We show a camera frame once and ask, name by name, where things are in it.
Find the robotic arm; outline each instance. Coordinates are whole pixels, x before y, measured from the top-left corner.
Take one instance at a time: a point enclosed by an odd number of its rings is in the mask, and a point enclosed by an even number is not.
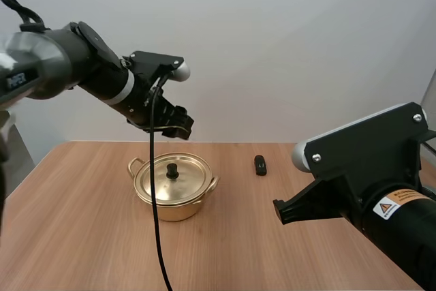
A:
[[[188,139],[193,119],[186,109],[166,100],[161,90],[167,79],[188,79],[184,58],[136,51],[119,59],[84,22],[51,30],[17,0],[1,1],[15,10],[23,23],[21,32],[0,35],[0,109],[23,97],[49,99],[79,86],[139,129],[149,132],[153,118],[153,131]],[[0,137],[0,163],[7,159],[5,140]],[[0,225],[4,201],[5,181],[0,170]]]
[[[274,200],[283,224],[344,217],[425,290],[436,290],[436,196],[421,184],[420,145],[436,137],[421,106],[383,110],[297,144],[314,182]]]

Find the brass pot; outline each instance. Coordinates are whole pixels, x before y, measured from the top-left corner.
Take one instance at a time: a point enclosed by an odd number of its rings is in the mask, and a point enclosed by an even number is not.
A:
[[[134,180],[136,194],[150,205],[150,162],[133,158],[127,171]],[[197,213],[219,177],[212,177],[206,161],[190,153],[167,153],[155,158],[157,215],[163,221],[182,221]]]

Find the screw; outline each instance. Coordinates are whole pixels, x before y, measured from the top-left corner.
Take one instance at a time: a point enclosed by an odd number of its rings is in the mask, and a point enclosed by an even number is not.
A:
[[[320,155],[319,153],[316,153],[315,155],[312,156],[312,160],[313,160],[315,163],[320,162],[320,161],[321,161],[321,155]]]
[[[421,122],[421,121],[422,121],[422,116],[421,116],[421,114],[415,114],[415,115],[414,115],[414,121],[415,121],[416,123]]]
[[[120,62],[124,68],[129,68],[131,66],[131,63],[129,61],[126,61],[125,59],[121,59]]]

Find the pot handle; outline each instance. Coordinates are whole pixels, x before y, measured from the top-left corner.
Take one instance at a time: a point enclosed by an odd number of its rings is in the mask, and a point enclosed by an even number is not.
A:
[[[217,184],[219,182],[219,177],[213,177],[211,184],[209,184],[208,188],[206,189],[206,192],[204,192],[206,195],[209,195],[215,188],[217,187]]]
[[[138,157],[133,158],[133,159],[129,162],[129,165],[127,165],[127,171],[129,172],[130,177],[133,178],[133,179],[134,179],[134,177],[135,177],[135,174],[138,173],[138,171],[139,171],[139,170],[134,171],[134,164],[135,164],[136,162],[139,162],[139,163],[141,164],[141,166],[145,164],[145,162],[144,162],[142,159],[138,158]]]
[[[215,188],[217,187],[218,182],[219,182],[219,177],[213,177],[212,181],[211,181],[211,184],[209,184],[208,188],[204,192],[204,195],[200,199],[198,199],[197,201],[193,202],[192,204],[199,204],[199,203],[205,201],[206,198],[209,197],[211,192],[213,190],[215,190]]]

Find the warning label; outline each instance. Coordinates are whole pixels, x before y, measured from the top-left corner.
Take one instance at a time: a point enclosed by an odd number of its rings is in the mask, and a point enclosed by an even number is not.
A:
[[[389,219],[401,206],[412,200],[428,199],[419,192],[410,189],[400,189],[384,196],[373,208],[374,213]]]
[[[388,194],[387,197],[395,201],[399,205],[407,204],[409,201],[416,199],[428,199],[426,196],[420,194],[419,192],[410,189],[396,190]]]
[[[380,204],[381,211],[383,211],[383,213],[385,213],[391,206],[391,204]]]

